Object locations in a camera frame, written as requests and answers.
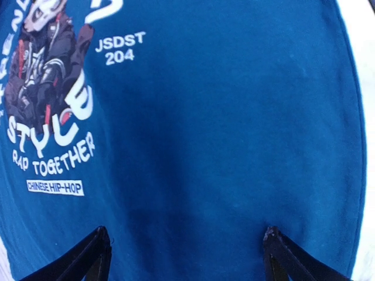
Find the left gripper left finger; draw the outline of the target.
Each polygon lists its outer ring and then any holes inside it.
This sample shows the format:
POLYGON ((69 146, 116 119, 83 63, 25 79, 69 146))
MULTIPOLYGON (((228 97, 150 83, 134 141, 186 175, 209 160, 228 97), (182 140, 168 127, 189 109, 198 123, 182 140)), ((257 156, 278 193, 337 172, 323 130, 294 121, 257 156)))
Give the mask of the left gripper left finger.
POLYGON ((24 281, 98 280, 109 278, 112 247, 107 229, 96 228, 63 256, 33 272, 24 281))

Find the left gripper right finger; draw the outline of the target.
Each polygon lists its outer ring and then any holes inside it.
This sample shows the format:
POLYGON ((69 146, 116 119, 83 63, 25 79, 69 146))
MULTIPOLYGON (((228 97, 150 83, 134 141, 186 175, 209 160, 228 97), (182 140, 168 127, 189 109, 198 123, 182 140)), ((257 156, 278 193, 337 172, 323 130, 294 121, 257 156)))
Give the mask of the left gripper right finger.
POLYGON ((263 250, 266 280, 349 280, 304 251, 277 227, 267 228, 263 250))

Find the blue printed t-shirt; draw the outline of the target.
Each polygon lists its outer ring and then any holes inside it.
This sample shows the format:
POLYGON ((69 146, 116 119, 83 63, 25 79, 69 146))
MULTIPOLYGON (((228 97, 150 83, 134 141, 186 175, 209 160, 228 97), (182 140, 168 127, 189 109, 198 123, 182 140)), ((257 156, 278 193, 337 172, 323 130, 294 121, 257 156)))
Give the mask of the blue printed t-shirt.
POLYGON ((264 280, 275 225, 351 276, 363 130, 336 1, 2 1, 1 262, 105 226, 110 280, 264 280))

